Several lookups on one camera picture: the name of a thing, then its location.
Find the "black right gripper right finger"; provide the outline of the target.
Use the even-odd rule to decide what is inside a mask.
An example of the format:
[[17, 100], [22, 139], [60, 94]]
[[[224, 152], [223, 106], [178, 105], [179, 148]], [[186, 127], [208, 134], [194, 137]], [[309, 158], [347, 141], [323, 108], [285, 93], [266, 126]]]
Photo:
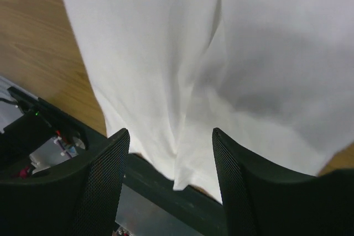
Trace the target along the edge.
[[353, 170], [302, 174], [239, 145], [221, 129], [212, 146], [229, 235], [352, 235]]

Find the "white t shirt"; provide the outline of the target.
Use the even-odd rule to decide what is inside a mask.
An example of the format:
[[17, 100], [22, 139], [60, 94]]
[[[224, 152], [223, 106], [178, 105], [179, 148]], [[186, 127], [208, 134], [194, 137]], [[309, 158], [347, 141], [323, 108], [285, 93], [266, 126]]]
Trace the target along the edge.
[[221, 200], [214, 128], [315, 175], [353, 143], [353, 0], [63, 0], [107, 135]]

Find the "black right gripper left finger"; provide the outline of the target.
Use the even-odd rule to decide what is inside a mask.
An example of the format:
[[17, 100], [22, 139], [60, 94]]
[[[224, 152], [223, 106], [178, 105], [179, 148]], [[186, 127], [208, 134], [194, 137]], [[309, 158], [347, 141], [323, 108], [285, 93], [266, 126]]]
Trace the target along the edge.
[[111, 235], [129, 143], [123, 128], [27, 179], [1, 180], [1, 235]]

